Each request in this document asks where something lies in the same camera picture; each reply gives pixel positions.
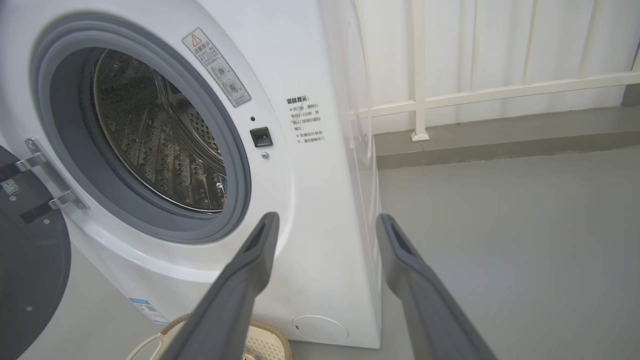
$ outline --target washing machine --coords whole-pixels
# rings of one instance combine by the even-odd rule
[[[60,208],[71,242],[168,323],[276,211],[253,317],[292,340],[378,348],[359,19],[340,0],[3,2],[0,145],[52,194],[30,221]]]

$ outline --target white railing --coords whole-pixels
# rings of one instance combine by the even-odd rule
[[[414,91],[416,100],[397,102],[394,104],[386,104],[382,106],[374,106],[371,109],[364,110],[363,115],[368,115],[370,117],[379,117],[397,113],[414,112],[415,132],[412,134],[411,139],[412,141],[417,142],[421,140],[429,140],[429,135],[425,130],[425,111],[427,109],[469,104],[472,102],[509,99],[512,97],[551,94],[555,92],[640,83],[640,60],[638,60],[637,56],[631,71],[598,76],[585,76],[585,69],[587,68],[589,61],[591,60],[591,52],[593,50],[595,34],[598,30],[600,18],[602,16],[602,1],[603,0],[593,1],[587,34],[584,39],[584,46],[582,48],[582,55],[580,57],[580,65],[577,78],[531,83],[531,49],[535,46],[535,43],[537,41],[535,35],[536,26],[538,26],[538,23],[536,22],[536,16],[539,12],[538,0],[533,0],[531,21],[529,23],[529,37],[527,39],[527,50],[525,54],[525,63],[521,85],[476,90],[478,75],[478,49],[480,44],[478,28],[483,6],[483,0],[476,0],[476,7],[474,10],[474,34],[471,59],[470,91],[436,97],[425,97],[426,77],[424,56],[424,0],[413,0],[413,63],[415,67]]]

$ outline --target washing machine door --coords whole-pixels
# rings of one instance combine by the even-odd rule
[[[17,359],[56,312],[71,265],[69,234],[56,199],[0,147],[0,354]]]

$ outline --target warning sticker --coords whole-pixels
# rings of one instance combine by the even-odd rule
[[[289,123],[299,144],[324,141],[320,107],[309,96],[296,96],[287,99],[289,105]]]
[[[235,108],[251,100],[236,73],[200,28],[183,38],[182,42],[209,71]]]
[[[164,325],[169,324],[169,320],[167,320],[158,310],[151,306],[151,304],[149,304],[149,301],[132,298],[129,298],[129,300],[131,300],[131,302],[138,309],[140,309],[140,311],[142,311],[142,313],[145,314],[147,318],[149,318],[149,320],[153,321],[154,323],[161,323]]]

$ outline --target concrete floor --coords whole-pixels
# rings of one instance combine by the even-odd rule
[[[383,211],[499,359],[640,358],[638,184],[639,150],[380,172]],[[59,311],[21,359],[124,359],[158,331],[74,256]],[[413,359],[387,287],[379,350],[293,341],[292,351],[295,360]]]

